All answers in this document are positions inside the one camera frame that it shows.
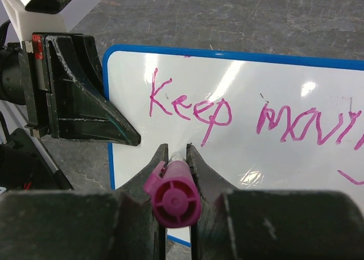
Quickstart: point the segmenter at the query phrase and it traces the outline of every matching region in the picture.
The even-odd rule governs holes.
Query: blue border
[[[247,52],[232,52],[232,51],[211,51],[205,49],[187,49],[187,48],[166,48],[166,47],[149,47],[149,46],[131,46],[131,45],[114,45],[107,49],[102,60],[103,76],[104,76],[104,91],[105,97],[109,100],[109,78],[107,76],[107,61],[111,54],[115,51],[131,51],[143,53],[158,53],[167,55],[181,55],[193,57],[206,57],[230,60],[256,61],[263,63],[289,64],[289,65],[304,65],[309,67],[321,68],[338,68],[338,69],[353,69],[364,71],[364,61],[359,60],[340,60],[318,57],[299,57],[287,55],[273,55],[263,53],[247,53]],[[114,176],[114,159],[113,146],[111,143],[107,146],[109,151],[109,166],[110,166],[110,182],[111,188],[115,189]],[[178,242],[185,246],[190,246],[190,243],[180,240],[173,236],[168,236],[171,241]]]

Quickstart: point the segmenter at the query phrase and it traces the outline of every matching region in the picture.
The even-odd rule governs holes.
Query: red wire
[[[28,186],[25,188],[25,190],[28,190],[30,188],[30,185],[32,185],[31,182],[29,182]]]

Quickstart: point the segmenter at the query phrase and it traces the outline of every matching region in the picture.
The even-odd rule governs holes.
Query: white board surface
[[[109,147],[112,186],[161,143],[170,154],[193,143],[240,189],[337,190],[364,213],[363,70],[362,61],[111,47],[106,95],[142,136],[138,147]],[[168,233],[189,242],[188,229]]]

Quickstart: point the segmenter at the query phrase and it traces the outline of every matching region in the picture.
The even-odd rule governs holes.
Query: pink marker
[[[195,224],[201,216],[201,201],[189,166],[174,153],[165,168],[160,162],[143,189],[151,196],[154,216],[166,228]]]

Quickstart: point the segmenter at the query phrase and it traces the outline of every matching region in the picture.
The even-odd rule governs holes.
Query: gray table surface
[[[122,43],[362,60],[363,4],[364,0],[102,0],[73,31],[93,35],[100,56]],[[110,189],[106,144],[43,141],[75,188]],[[189,259],[181,250],[169,259],[177,257]]]

